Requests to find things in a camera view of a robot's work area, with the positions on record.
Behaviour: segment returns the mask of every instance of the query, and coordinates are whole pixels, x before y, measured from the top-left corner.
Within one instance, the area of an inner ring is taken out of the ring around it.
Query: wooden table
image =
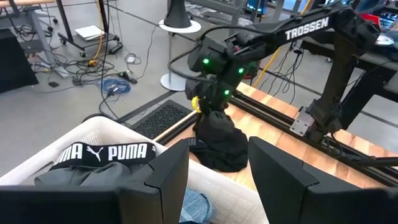
[[[243,94],[250,96],[251,98],[264,103],[265,105],[283,113],[292,118],[298,115],[298,109],[281,101],[277,98],[274,98],[266,93],[257,90],[247,84],[241,83],[238,86],[238,90]],[[267,124],[266,122],[256,118],[255,116],[246,113],[245,111],[230,105],[226,110],[226,113],[231,116],[233,119],[235,126],[241,129],[248,137],[250,136],[258,136],[261,139],[279,147],[281,150],[288,152],[289,154],[303,160],[304,162],[313,165],[314,167],[321,169],[335,177],[338,177],[342,180],[345,180],[351,184],[354,184],[361,188],[371,188],[371,187],[383,187],[382,184],[377,182],[374,179],[358,172],[357,170],[337,161],[336,159],[329,157],[328,155],[320,152],[319,150],[310,147],[302,141],[299,141],[287,133],[282,132],[281,130]],[[190,115],[185,117],[180,121],[183,122],[188,119],[190,116],[195,114],[192,112]],[[156,137],[154,140],[161,138],[163,135],[167,134],[174,127],[179,125],[179,123],[175,124],[175,126],[171,127],[160,136]],[[195,133],[192,131],[192,126],[182,131],[176,138],[172,139],[170,142],[166,144],[166,146],[172,146],[176,142],[181,139],[188,138],[194,136]],[[398,156],[398,154],[394,154],[389,152],[379,146],[376,146],[365,139],[362,139],[358,136],[348,133],[347,131],[341,130],[335,134],[337,140],[342,143],[345,143],[365,154],[370,156]],[[198,161],[198,159],[190,153],[190,159],[194,161]],[[234,181],[245,185],[250,189],[256,189],[254,185],[254,181],[251,175],[250,166],[248,166],[235,173],[223,173],[225,176],[233,179]]]
[[[47,3],[53,3],[55,0],[14,0],[15,5],[17,6],[31,6],[35,4],[47,4]],[[10,7],[10,2],[8,0],[6,1],[0,1],[0,7]]]

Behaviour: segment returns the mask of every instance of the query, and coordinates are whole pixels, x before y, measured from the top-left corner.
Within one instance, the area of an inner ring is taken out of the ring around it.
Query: yellow cable
[[[300,13],[300,15],[302,15],[302,14],[307,10],[307,8],[310,6],[310,3],[311,3],[311,0],[308,0],[307,3],[306,3],[305,6],[304,6],[303,11]],[[275,53],[274,53],[274,54],[272,55],[272,57],[271,57],[271,60],[269,60],[268,64],[267,64],[267,65],[264,67],[264,69],[261,71],[261,73],[260,73],[260,75],[259,75],[259,78],[256,80],[256,82],[254,82],[254,85],[253,85],[254,88],[255,88],[255,87],[257,86],[257,84],[260,82],[260,80],[261,80],[262,76],[265,74],[266,70],[267,70],[267,69],[270,67],[270,65],[274,62],[276,56],[277,56],[278,53],[279,53],[280,48],[281,48],[281,47],[279,47],[279,48],[275,51]]]
[[[194,98],[192,98],[191,104],[192,104],[192,108],[197,112],[197,113],[201,113],[199,106],[198,106],[198,100],[199,97],[195,96]]]
[[[98,12],[99,12],[101,30],[104,30],[103,18],[102,18],[101,9],[100,9],[100,1],[97,0],[96,3],[97,3],[97,9],[98,9]],[[102,35],[99,36],[98,49],[97,49],[97,52],[95,53],[94,57],[92,58],[92,60],[95,60],[98,57],[98,55],[100,54],[101,48],[102,48]]]

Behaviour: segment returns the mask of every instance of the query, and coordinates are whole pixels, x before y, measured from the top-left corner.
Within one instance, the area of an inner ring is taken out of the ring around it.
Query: blue cable
[[[103,81],[103,91],[109,93],[112,87],[117,87],[118,90],[114,94],[128,93],[131,90],[130,84],[124,80],[118,80],[116,78],[107,78]]]

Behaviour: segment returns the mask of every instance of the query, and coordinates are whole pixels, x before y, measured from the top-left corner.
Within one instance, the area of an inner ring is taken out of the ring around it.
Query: concrete floor
[[[100,24],[94,0],[69,0],[65,4],[71,30]],[[130,69],[134,72],[135,77],[141,76],[150,43],[150,33],[154,29],[154,24],[164,18],[165,4],[166,1],[158,0],[118,0],[111,2],[110,31],[120,35],[125,45],[125,49],[117,55],[107,57],[107,61],[113,63],[117,71],[126,70],[125,55],[129,52],[135,53],[142,59],[142,63],[132,65]],[[54,5],[50,4],[49,6],[51,7],[51,15],[60,19],[58,9]],[[118,13],[121,33],[118,25]],[[211,27],[210,24],[199,22],[202,24],[202,32]],[[57,32],[65,33],[61,22],[54,28],[55,34]],[[177,55],[191,48],[193,45],[191,40],[197,37],[199,33],[188,34],[184,37],[176,35],[174,37],[173,54]],[[225,30],[210,34],[218,40],[225,38],[226,35],[227,31]],[[110,103],[112,109],[119,116],[167,92],[159,82],[161,76],[167,71],[167,39],[166,31],[158,28],[154,32],[154,43],[150,50],[149,66],[145,77],[140,79],[137,85],[132,86],[128,94],[121,95],[118,101]],[[111,42],[109,46],[112,47],[114,44],[114,42]],[[78,54],[79,50],[72,45],[62,46],[56,35],[52,38],[51,45],[52,47],[59,47],[56,53],[65,55],[69,60],[81,59]],[[279,64],[285,53],[284,50],[281,51],[275,63],[271,66],[271,70]],[[90,48],[87,50],[87,54],[91,55],[95,51],[96,47]],[[293,61],[294,55],[289,55],[281,72],[285,72]],[[186,60],[179,61],[176,67],[188,72]],[[294,106],[309,105],[314,98],[319,97],[318,93],[323,90],[330,67],[331,64],[325,63],[324,57],[305,52],[303,62],[295,73],[296,82],[305,86],[305,88],[299,86],[296,88],[292,103]],[[355,70],[352,79],[358,78],[360,73],[360,70]],[[97,86],[88,85],[62,91],[72,86],[70,78],[62,79],[53,74],[50,80],[59,83],[60,86],[52,88],[47,85],[48,77],[48,73],[38,73],[39,85],[27,86],[0,94],[0,175],[5,174],[79,125],[82,119],[89,114],[98,112],[101,96]],[[261,90],[268,92],[273,79],[274,77],[270,77]],[[280,83],[281,80],[277,78],[270,91],[271,94],[276,93],[276,87]],[[290,102],[292,95],[293,88],[291,86],[287,93],[279,92],[276,97]],[[188,108],[190,107],[190,102],[185,99],[183,93],[176,93],[171,96],[171,99]],[[355,119],[348,131],[388,150],[398,152],[398,105],[375,96],[364,111],[365,113],[360,114]],[[129,122],[134,123],[142,116],[139,115]]]

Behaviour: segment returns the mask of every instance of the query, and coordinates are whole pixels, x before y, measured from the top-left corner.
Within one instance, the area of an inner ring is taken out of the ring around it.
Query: black floor mat
[[[154,139],[189,113],[191,113],[191,110],[188,108],[172,100],[167,100],[164,104],[133,124],[131,129],[149,139]]]

